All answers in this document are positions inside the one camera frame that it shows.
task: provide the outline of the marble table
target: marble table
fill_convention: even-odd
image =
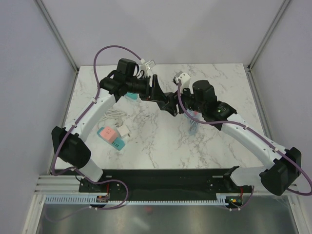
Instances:
[[[98,66],[99,78],[103,78],[116,66]],[[253,96],[242,64],[176,64],[156,65],[164,92],[174,92],[174,75],[183,71],[191,76],[192,83],[207,79],[215,89],[219,100],[227,102],[262,132]],[[70,121],[82,110],[96,93],[96,81],[92,66],[82,66],[78,75],[67,120]],[[125,111],[124,124],[130,129],[125,147],[118,151],[98,137],[95,125],[86,141],[93,161],[107,169],[177,169],[177,168],[230,168],[262,166],[261,162],[245,147],[230,136],[209,125],[199,125],[198,132],[191,136],[188,119],[184,115],[171,116],[159,110],[156,103],[133,101],[122,97],[114,106]],[[114,120],[105,125],[113,126]],[[58,158],[57,169],[69,164]]]

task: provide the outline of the gray wall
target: gray wall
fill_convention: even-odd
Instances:
[[[253,74],[275,139],[302,152],[312,176],[312,1],[290,4]],[[299,181],[308,192],[303,178]],[[312,218],[312,199],[304,198]]]
[[[248,64],[283,0],[43,0],[76,63],[111,44],[158,64]],[[99,64],[128,53],[112,50]]]
[[[0,4],[0,233],[20,233],[74,72],[32,0]]]

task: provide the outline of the white cable tray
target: white cable tray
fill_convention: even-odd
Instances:
[[[225,196],[217,195],[216,200],[182,200],[182,201],[126,201],[127,205],[228,205]],[[72,204],[72,205],[95,205],[112,204],[117,205],[122,201],[109,201],[108,203],[98,202],[97,195],[47,195],[45,204]]]

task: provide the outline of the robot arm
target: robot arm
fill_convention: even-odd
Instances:
[[[183,113],[178,102],[177,92],[163,93],[157,75],[152,77],[152,86],[150,86],[150,76],[135,77],[133,74],[136,66],[137,64],[134,61],[123,58],[118,62],[117,69],[101,80],[99,98],[98,100],[92,100],[96,104],[81,119],[59,154],[60,158],[80,169],[93,181],[98,181],[101,178],[102,170],[90,159],[91,152],[84,142],[102,114],[111,108],[121,96],[127,92],[137,93],[141,100],[156,102],[161,110],[165,110],[173,116]],[[190,77],[186,73],[178,73],[174,78],[174,83],[177,84],[178,80],[182,81],[181,100],[186,109],[202,113],[205,121],[235,121],[252,128],[237,114],[233,107],[217,100],[214,87],[207,80],[195,82],[193,84],[193,93],[188,88]],[[75,123],[69,123],[63,129],[54,128],[52,139],[55,151],[66,134],[66,129],[73,124]],[[281,195],[299,177],[300,172],[284,158],[281,158],[275,150],[280,150],[301,166],[301,153],[296,148],[292,147],[287,150],[264,136],[275,147],[274,149],[270,148],[250,131],[231,123],[220,123],[214,125],[214,127],[238,140],[264,165],[261,168],[231,168],[224,175],[225,180],[228,180],[230,185],[262,184],[271,193]]]

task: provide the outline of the small white block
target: small white block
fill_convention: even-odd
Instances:
[[[126,125],[120,126],[119,128],[117,128],[117,131],[119,132],[121,138],[124,138],[125,136],[127,136],[130,133],[130,131]]]

